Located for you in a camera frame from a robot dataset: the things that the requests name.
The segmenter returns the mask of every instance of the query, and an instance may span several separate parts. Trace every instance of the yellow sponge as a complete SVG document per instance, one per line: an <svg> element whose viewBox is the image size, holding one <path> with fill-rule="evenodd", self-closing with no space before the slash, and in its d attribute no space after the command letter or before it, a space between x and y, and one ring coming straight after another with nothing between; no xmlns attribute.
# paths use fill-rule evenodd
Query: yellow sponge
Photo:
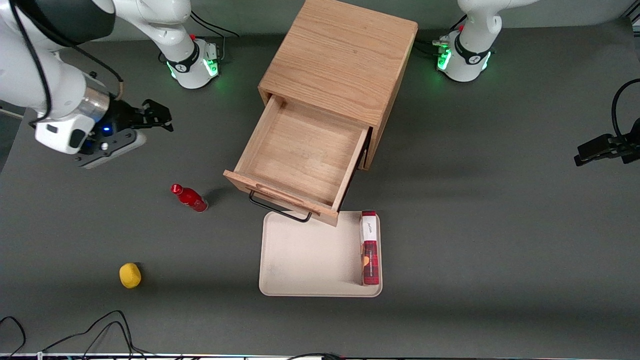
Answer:
<svg viewBox="0 0 640 360"><path fill-rule="evenodd" d="M120 267L120 282L127 289L133 289L142 280L140 269L134 263L126 263Z"/></svg>

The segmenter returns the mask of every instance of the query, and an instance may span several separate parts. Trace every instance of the black metal handle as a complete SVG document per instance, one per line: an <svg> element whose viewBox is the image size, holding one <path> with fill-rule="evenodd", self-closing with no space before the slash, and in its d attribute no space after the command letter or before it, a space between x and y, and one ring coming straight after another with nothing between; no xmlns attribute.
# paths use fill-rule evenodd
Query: black metal handle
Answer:
<svg viewBox="0 0 640 360"><path fill-rule="evenodd" d="M251 201L253 204L256 204L256 205L260 206L261 208L265 208L265 209L267 209L267 210L271 210L271 211L273 211L273 212L275 212L275 213L278 213L278 214L280 214L280 215L283 215L283 216L285 216L285 217L290 218L291 220L295 220L295 221L298 221L298 222L308 222L308 221L311 219L311 212L307 215L307 217L306 217L306 218L296 218L296 217L295 217L295 216L293 216L293 215L289 215L289 214L287 214L287 213L285 213L285 212L283 212L283 211L280 211L280 210L278 210L278 209L276 209L276 208L272 208L271 206L269 206L269 205L267 205L267 204L263 204L263 203L261 203L261 202L257 202L257 201L253 198L253 194L254 194L254 193L255 193L255 191L251 190L251 192L249 193L249 201Z"/></svg>

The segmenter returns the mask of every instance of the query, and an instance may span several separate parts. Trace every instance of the wood grain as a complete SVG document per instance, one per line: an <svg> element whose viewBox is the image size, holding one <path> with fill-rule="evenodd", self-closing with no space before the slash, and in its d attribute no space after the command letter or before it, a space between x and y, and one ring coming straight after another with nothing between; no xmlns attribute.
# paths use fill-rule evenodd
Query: wood grain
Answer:
<svg viewBox="0 0 640 360"><path fill-rule="evenodd" d="M233 172L240 190L334 223L368 127L271 96Z"/></svg>
<svg viewBox="0 0 640 360"><path fill-rule="evenodd" d="M262 97L380 127L416 31L413 21L307 0L260 82Z"/></svg>

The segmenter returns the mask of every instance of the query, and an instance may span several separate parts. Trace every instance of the gray table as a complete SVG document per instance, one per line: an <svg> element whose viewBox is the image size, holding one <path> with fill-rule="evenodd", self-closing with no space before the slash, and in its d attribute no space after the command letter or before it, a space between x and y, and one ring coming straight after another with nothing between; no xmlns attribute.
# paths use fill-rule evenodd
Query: gray table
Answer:
<svg viewBox="0 0 640 360"><path fill-rule="evenodd" d="M23 321L27 351L122 309L136 344L156 352L640 357L640 164L572 160L612 131L613 94L640 75L628 23L507 29L468 84L412 53L372 170L344 203L380 214L375 299L258 290L265 211L222 172L262 113L256 86L281 39L229 41L221 77L192 91L150 42L86 45L127 80L131 104L169 106L176 131L148 130L142 148L81 170L22 125L0 176L0 309ZM625 130L639 96L621 98ZM211 209L181 206L174 182L206 192ZM118 281L128 261L143 263L136 290ZM18 335L1 331L13 348ZM124 349L113 331L96 351Z"/></svg>

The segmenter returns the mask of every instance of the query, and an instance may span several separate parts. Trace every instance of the beige tray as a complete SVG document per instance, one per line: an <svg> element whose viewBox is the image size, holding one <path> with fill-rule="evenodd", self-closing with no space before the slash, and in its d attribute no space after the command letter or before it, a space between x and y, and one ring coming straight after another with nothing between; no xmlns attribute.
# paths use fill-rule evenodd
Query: beige tray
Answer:
<svg viewBox="0 0 640 360"><path fill-rule="evenodd" d="M361 214L361 211L341 211L338 226L333 227L315 219L300 223L273 212L268 213L262 228L260 291L268 296L378 296L382 291L380 218L380 283L363 286Z"/></svg>

